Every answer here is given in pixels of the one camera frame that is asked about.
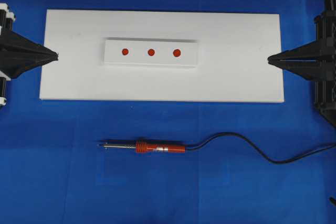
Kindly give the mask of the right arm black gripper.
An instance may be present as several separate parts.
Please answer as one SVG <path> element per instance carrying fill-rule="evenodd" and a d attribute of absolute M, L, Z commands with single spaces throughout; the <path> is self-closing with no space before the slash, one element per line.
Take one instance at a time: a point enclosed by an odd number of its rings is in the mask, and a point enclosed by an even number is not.
<path fill-rule="evenodd" d="M 315 85 L 315 107 L 321 112 L 335 110 L 335 11 L 325 11 L 314 19 L 316 41 L 269 56 L 268 63 L 282 70 L 299 75 Z"/>

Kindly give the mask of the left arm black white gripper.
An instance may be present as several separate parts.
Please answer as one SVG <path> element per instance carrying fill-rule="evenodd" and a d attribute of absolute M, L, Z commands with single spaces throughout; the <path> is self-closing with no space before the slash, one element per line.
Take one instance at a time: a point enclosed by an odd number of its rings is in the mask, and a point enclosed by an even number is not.
<path fill-rule="evenodd" d="M 22 73 L 58 60 L 58 54 L 43 45 L 11 31 L 16 16 L 1 3 L 1 49 L 10 52 L 34 53 L 33 56 L 1 56 L 1 106 L 6 105 L 6 83 Z"/>

